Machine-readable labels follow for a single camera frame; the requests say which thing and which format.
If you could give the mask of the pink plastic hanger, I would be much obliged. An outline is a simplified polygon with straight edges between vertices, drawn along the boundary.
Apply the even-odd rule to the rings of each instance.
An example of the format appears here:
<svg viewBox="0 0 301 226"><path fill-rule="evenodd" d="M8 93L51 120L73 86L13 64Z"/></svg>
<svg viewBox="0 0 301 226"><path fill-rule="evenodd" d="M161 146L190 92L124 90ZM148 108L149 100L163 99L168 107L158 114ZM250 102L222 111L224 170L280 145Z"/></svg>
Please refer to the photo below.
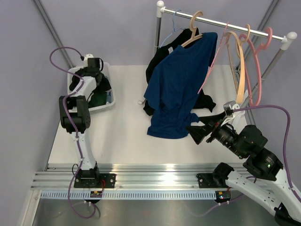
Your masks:
<svg viewBox="0 0 301 226"><path fill-rule="evenodd" d="M246 67L246 64L244 66L244 70L245 70L245 76L246 76L246 82L247 82L247 90L248 90L248 100L249 100L249 105L250 106L258 106L260 104L261 101L261 95L262 95L262 80L261 80L261 67L260 67L260 62L259 62L259 58L258 58L258 54L262 51L262 50L266 50L269 46L270 43L272 41L272 35L273 35L273 30L271 27L267 27L266 28L266 32L268 34L268 38L267 41L263 44L261 43L257 49L255 49L253 42L251 41L251 39L249 38L250 33L251 33L251 27L249 24L246 24L246 28L247 28L247 35L245 34L240 34L239 36L239 40L241 43L245 43L247 42L249 47L251 48L251 52L253 55L253 59L254 59L254 64L255 64L255 68L256 68L256 73L257 73L257 91L258 91L258 98L256 101L253 100L253 92L251 89L251 81L250 81L250 76Z"/></svg>

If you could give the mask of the beige wooden hanger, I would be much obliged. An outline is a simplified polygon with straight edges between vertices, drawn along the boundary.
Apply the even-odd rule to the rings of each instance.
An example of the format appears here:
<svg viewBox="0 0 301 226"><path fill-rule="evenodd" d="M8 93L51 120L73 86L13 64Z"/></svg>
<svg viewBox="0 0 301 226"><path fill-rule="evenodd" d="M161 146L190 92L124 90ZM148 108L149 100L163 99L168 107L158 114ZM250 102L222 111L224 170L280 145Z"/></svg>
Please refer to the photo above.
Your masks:
<svg viewBox="0 0 301 226"><path fill-rule="evenodd" d="M192 42L198 40L198 39L201 39L203 37L203 34L199 34L199 35L196 35L196 31L197 31L197 27L194 26L194 22L196 20L196 18L198 16L203 16L203 12L202 11L197 11L193 17L191 18L190 20L190 31L192 32L191 33L191 38L188 39L187 41L185 41L181 46L184 48L188 45L190 45Z"/></svg>
<svg viewBox="0 0 301 226"><path fill-rule="evenodd" d="M244 101L244 93L245 93L245 80L246 80L246 73L245 73L245 58L244 58L244 53L243 53L243 48L242 48L242 44L244 44L245 42L247 42L249 36L250 36L250 25L246 24L246 28L247 28L247 36L244 40L241 40L238 35L235 32L226 32L223 37L226 38L226 42L225 45L227 46L227 51L228 51L228 56L229 56L229 61L230 61L230 70L232 73L232 77L233 77L233 81L234 81L234 85L235 85L235 90L236 90L236 103L237 104L242 104ZM240 76L239 76L239 82L236 81L235 78L235 72L232 66L232 58L231 58L231 53L230 53L230 37L233 36L236 40L236 52L237 52L237 56L240 60Z"/></svg>

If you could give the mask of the light blue t-shirt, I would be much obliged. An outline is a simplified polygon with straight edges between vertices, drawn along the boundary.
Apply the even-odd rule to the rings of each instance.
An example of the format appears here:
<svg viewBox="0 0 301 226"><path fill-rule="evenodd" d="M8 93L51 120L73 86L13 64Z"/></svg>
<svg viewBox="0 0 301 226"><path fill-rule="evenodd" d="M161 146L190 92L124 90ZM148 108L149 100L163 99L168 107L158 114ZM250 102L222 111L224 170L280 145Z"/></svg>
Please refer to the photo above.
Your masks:
<svg viewBox="0 0 301 226"><path fill-rule="evenodd" d="M107 96L106 96L106 105L109 105L113 102L114 97L113 97L113 92L112 90L107 92Z"/></svg>

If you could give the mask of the pink wire hanger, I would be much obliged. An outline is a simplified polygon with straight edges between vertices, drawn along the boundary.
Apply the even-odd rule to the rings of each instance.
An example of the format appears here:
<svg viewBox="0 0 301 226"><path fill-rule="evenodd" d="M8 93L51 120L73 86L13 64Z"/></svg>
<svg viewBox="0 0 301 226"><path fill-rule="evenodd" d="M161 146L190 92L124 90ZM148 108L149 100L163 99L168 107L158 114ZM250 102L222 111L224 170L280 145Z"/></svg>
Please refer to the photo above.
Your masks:
<svg viewBox="0 0 301 226"><path fill-rule="evenodd" d="M223 45L224 35L225 35L225 33L226 33L226 30L227 30L227 28L228 28L228 25L229 25L229 22L226 23L226 26L225 26L225 28L224 28L222 37L221 37L221 39L220 39L220 44L219 44L219 46L218 46L218 49L216 50L215 56L214 56L214 58L213 58L213 60L212 60L212 62L211 62L211 65L210 65L209 69L208 69L208 72L207 72L207 74L206 74L205 80L204 80L203 84L201 85L201 87L199 88L197 94L200 94L201 90L203 89L203 87L204 87L204 85L205 85L205 83L206 83L206 81L207 81L207 79L208 79L208 77L209 77L209 75L210 75L210 73L211 73L211 71L212 71L212 69L213 69L214 63L215 63L217 57L220 55L221 49L223 49L222 45Z"/></svg>

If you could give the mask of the green and white raglan shirt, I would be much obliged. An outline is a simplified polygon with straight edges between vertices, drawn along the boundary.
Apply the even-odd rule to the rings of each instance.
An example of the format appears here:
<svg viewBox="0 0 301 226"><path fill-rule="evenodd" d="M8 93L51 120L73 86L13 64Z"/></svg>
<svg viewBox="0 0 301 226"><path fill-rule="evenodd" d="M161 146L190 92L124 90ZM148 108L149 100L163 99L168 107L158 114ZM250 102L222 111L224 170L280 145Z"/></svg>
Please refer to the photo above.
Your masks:
<svg viewBox="0 0 301 226"><path fill-rule="evenodd" d="M93 92L88 98L88 107L94 108L102 105L106 105L107 93Z"/></svg>

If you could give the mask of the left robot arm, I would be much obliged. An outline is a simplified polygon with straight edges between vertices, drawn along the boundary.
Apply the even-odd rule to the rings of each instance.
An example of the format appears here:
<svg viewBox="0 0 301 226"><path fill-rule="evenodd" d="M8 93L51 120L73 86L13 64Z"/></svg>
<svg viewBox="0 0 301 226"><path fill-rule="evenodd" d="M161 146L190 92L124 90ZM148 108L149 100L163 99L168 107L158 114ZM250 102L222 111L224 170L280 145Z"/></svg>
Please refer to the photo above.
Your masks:
<svg viewBox="0 0 301 226"><path fill-rule="evenodd" d="M70 134L78 152L78 169L74 172L75 188L95 188L101 176L93 156L87 129L91 124L88 99L101 83L103 60L86 55L84 66L69 74L69 94L59 98L61 126Z"/></svg>

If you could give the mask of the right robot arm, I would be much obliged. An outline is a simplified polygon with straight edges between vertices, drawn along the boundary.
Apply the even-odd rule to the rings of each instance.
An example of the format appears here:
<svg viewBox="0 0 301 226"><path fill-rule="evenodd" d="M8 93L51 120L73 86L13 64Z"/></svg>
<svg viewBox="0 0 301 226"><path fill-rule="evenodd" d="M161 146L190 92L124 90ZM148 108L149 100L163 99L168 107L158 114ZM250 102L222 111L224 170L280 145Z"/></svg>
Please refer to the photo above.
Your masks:
<svg viewBox="0 0 301 226"><path fill-rule="evenodd" d="M266 209L280 226L301 224L300 191L293 187L288 170L271 151L265 148L267 138L255 125L245 126L237 133L229 121L236 118L239 110L201 117L203 126L187 126L187 131L196 144L205 137L207 143L214 140L232 151L238 158L245 159L243 167L256 179L262 180L269 190L250 182L229 164L219 163L209 175L214 185L240 191Z"/></svg>

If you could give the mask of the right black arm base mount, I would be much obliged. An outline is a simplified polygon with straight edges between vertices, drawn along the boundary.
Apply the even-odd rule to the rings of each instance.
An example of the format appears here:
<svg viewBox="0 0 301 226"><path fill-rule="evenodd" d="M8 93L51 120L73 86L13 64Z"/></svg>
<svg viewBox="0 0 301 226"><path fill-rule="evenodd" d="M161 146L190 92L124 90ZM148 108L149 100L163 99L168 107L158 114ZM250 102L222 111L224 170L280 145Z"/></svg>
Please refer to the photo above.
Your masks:
<svg viewBox="0 0 301 226"><path fill-rule="evenodd" d="M218 185L212 173L198 173L196 175L199 188L227 188L226 185Z"/></svg>

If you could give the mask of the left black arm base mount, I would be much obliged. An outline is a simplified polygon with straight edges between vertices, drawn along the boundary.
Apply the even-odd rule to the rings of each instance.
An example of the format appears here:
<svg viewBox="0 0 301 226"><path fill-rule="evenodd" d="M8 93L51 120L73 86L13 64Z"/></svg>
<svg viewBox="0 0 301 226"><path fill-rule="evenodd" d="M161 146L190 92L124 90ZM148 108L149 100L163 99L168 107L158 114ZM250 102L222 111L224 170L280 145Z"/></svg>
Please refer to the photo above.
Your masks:
<svg viewBox="0 0 301 226"><path fill-rule="evenodd" d="M114 188L116 174L100 173L96 170L79 170L75 177L74 188Z"/></svg>

